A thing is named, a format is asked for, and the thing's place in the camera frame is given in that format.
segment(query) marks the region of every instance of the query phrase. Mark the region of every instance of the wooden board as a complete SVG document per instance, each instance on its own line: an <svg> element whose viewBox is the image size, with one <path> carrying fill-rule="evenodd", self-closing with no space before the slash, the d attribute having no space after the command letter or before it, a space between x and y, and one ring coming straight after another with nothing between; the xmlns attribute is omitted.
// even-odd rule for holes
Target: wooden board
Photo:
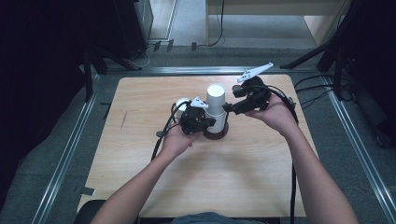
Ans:
<svg viewBox="0 0 396 224"><path fill-rule="evenodd" d="M107 199L150 161L157 137L177 99L200 96L221 83L226 101L236 103L233 76L127 77L120 81L78 209L87 201ZM297 103L300 127L314 147L289 76L261 76ZM218 212L227 217L287 217L290 210L291 157L284 138L261 121L229 117L230 130L220 140L199 138L163 173L141 217L179 217ZM296 216L304 216L299 190Z"/></svg>

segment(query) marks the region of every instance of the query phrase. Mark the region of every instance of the person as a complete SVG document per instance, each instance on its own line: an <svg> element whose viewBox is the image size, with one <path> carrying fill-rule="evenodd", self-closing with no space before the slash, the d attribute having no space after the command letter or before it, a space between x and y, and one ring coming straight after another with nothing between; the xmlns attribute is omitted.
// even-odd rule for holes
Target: person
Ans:
<svg viewBox="0 0 396 224"><path fill-rule="evenodd" d="M346 196L320 163L280 98L272 95L266 110L252 110L245 115L263 121L285 137L310 223L358 223ZM134 223L163 171L199 136L200 133L186 135L179 126L172 128L159 155L106 200L92 223Z"/></svg>

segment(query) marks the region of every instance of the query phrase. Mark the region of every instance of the right hand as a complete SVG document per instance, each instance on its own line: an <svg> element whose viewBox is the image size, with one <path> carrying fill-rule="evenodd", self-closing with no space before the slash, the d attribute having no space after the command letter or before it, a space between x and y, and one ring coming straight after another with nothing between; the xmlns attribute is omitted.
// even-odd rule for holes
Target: right hand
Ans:
<svg viewBox="0 0 396 224"><path fill-rule="evenodd" d="M280 132L283 136L293 127L298 127L293 115L276 95L271 95L270 103L265 110L251 110L246 116L262 120L270 128Z"/></svg>

